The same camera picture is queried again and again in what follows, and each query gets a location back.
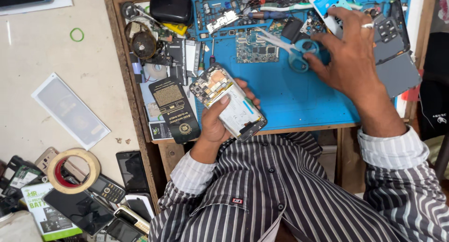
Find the masking tape roll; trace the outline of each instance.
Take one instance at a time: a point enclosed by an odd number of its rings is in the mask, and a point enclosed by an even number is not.
[[[89,165],[90,172],[84,183],[74,185],[68,183],[61,176],[61,167],[69,157],[76,156],[84,159]],[[100,175],[100,163],[97,157],[91,152],[87,152],[81,148],[74,148],[65,152],[59,153],[48,165],[48,181],[59,192],[65,194],[76,194],[83,192],[94,184]]]

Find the striped shirt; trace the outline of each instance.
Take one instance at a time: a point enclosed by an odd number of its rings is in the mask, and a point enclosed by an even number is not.
[[[307,132],[225,142],[214,164],[187,153],[151,221],[150,241],[447,241],[449,210],[429,150],[409,127],[394,138],[359,131],[364,200],[329,182]]]

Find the broken phone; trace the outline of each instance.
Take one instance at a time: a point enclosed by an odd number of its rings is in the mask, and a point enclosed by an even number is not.
[[[190,91],[206,108],[211,107],[223,96],[229,95],[229,105],[220,114],[220,119],[226,129],[242,142],[267,125],[267,119],[218,63],[205,70],[190,85]]]

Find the screwdriver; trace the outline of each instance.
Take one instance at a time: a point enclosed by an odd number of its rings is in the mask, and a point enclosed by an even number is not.
[[[256,18],[256,19],[284,19],[289,16],[288,13],[280,12],[280,11],[259,11],[259,12],[250,12],[247,15],[239,15],[239,17],[248,17],[248,18]]]
[[[215,44],[215,38],[212,38],[212,54],[209,58],[209,66],[215,63],[214,44]]]
[[[204,42],[201,42],[203,48],[201,52],[201,61],[198,64],[198,75],[200,75],[204,71],[204,46],[206,45]]]

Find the yellow part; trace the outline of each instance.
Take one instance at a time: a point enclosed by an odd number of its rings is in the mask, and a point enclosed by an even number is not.
[[[162,23],[169,30],[176,32],[177,34],[184,36],[187,31],[187,26],[183,24],[170,24],[170,23]]]

